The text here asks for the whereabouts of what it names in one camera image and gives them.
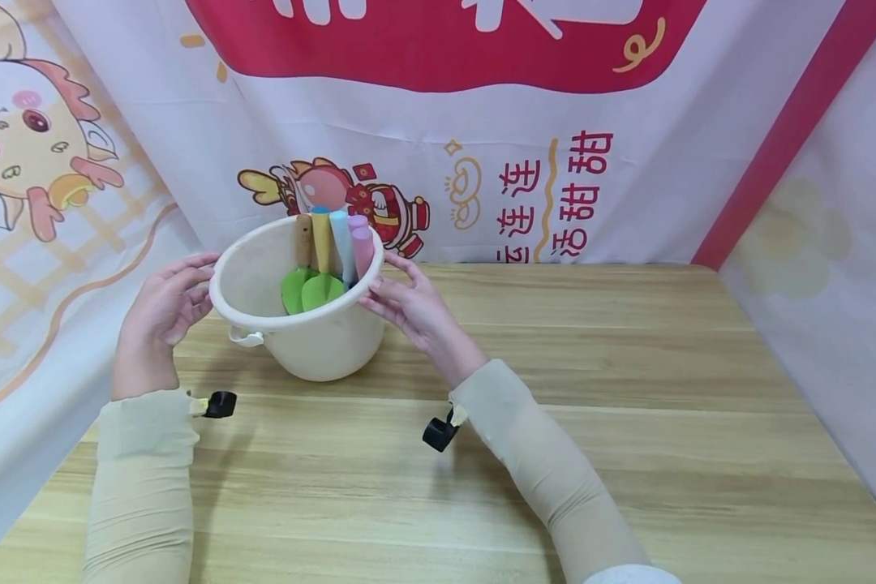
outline purple handle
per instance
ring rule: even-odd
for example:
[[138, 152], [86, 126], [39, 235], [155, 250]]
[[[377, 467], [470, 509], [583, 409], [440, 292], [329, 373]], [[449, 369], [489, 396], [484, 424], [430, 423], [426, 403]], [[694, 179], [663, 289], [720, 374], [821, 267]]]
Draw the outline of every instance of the purple handle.
[[347, 217], [347, 229], [350, 231], [354, 231], [354, 229], [360, 229], [367, 227], [367, 218], [363, 215], [351, 215]]

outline black clip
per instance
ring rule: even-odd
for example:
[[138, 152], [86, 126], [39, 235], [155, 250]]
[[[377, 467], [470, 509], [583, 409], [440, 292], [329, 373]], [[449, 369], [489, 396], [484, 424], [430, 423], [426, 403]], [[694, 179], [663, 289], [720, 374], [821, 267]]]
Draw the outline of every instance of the black clip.
[[454, 417], [454, 408], [448, 412], [448, 418], [444, 422], [438, 418], [432, 418], [432, 421], [425, 427], [422, 441], [438, 450], [439, 453], [443, 453], [457, 434], [457, 426], [451, 424], [452, 417]]
[[237, 405], [237, 394], [232, 392], [215, 392], [207, 401], [207, 408], [202, 418], [229, 418], [234, 414]]

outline bucket rim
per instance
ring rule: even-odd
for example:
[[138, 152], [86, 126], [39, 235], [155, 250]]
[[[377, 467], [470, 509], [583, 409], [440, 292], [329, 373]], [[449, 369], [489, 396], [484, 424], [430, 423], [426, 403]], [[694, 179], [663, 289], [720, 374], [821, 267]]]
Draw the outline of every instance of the bucket rim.
[[367, 293], [367, 290], [370, 289], [370, 283], [379, 275], [384, 262], [383, 241], [379, 238], [379, 234], [376, 233], [374, 228], [367, 226], [367, 229], [369, 229], [372, 232], [372, 236], [374, 236], [374, 238], [372, 238], [374, 239], [374, 259], [372, 259], [370, 268], [367, 270], [366, 274], [359, 279], [357, 284], [354, 284], [353, 288], [347, 290], [340, 298], [337, 298], [333, 302], [328, 302], [322, 307], [309, 310], [309, 312], [292, 315], [286, 314], [279, 317], [258, 317], [252, 314], [247, 314], [246, 312], [241, 312], [230, 306], [227, 301], [224, 300], [224, 295], [221, 293], [221, 276], [223, 275], [224, 266], [227, 265], [230, 258], [233, 258], [234, 254], [237, 251], [240, 251], [240, 248], [245, 246], [248, 241], [257, 238], [257, 236], [267, 231], [272, 231], [272, 229], [276, 229], [280, 225], [293, 223], [296, 221], [296, 217], [297, 216], [295, 215], [291, 217], [283, 217], [283, 219], [270, 221], [261, 227], [255, 228], [253, 231], [242, 235], [240, 239], [234, 241], [233, 244], [230, 244], [227, 250], [224, 250], [224, 252], [221, 253], [221, 258], [217, 260], [217, 263], [214, 266], [214, 276], [211, 276], [211, 281], [208, 284], [208, 292], [211, 297], [211, 303], [214, 305], [217, 314], [221, 315], [224, 320], [228, 320], [230, 324], [246, 329], [249, 333], [272, 333], [290, 326], [298, 326], [311, 322], [312, 320], [322, 319], [334, 312], [339, 312], [341, 309], [357, 303], [360, 300], [360, 297], [364, 296]]

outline pink handle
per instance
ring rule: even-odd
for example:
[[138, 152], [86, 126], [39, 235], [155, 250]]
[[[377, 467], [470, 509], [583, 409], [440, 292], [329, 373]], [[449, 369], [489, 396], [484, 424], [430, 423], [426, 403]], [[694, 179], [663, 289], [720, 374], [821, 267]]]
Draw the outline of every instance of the pink handle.
[[367, 218], [363, 215], [351, 215], [347, 217], [347, 229], [350, 231], [354, 231], [354, 229], [367, 228]]
[[360, 279], [374, 260], [374, 234], [369, 229], [354, 229], [350, 237], [354, 241], [354, 262], [357, 264], [357, 279]]

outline wooden handle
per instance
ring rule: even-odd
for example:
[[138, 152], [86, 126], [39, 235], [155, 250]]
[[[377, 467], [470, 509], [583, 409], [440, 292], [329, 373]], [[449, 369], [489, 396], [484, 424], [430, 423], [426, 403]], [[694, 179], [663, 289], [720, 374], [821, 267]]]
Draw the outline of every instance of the wooden handle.
[[295, 263], [311, 265], [311, 217], [305, 214], [295, 218]]
[[311, 214], [311, 232], [315, 235], [315, 254], [319, 257], [319, 272], [331, 274], [331, 222], [327, 213]]

